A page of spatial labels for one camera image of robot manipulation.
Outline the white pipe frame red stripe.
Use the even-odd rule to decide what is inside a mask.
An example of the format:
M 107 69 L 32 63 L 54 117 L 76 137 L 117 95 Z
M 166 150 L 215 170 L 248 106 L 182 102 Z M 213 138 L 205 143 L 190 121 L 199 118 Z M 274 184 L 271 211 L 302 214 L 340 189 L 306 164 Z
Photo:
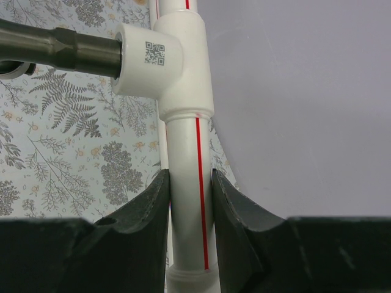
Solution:
M 150 29 L 120 24 L 118 95 L 158 103 L 169 170 L 173 263 L 169 292 L 219 292 L 208 123 L 214 114 L 205 23 L 195 1 L 150 1 Z

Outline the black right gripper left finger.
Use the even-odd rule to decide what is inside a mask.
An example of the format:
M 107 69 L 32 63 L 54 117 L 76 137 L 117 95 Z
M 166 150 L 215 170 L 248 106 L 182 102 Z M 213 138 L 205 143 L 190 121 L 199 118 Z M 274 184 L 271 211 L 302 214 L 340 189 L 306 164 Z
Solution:
M 51 219 L 65 250 L 47 291 L 164 292 L 169 184 L 168 170 L 161 170 L 141 194 L 95 223 Z

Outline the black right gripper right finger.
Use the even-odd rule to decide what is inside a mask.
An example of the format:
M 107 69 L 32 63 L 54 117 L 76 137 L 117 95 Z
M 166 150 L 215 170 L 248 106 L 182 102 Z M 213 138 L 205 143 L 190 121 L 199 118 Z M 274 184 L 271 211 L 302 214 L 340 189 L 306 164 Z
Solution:
M 308 292 L 289 223 L 212 174 L 213 214 L 222 292 Z

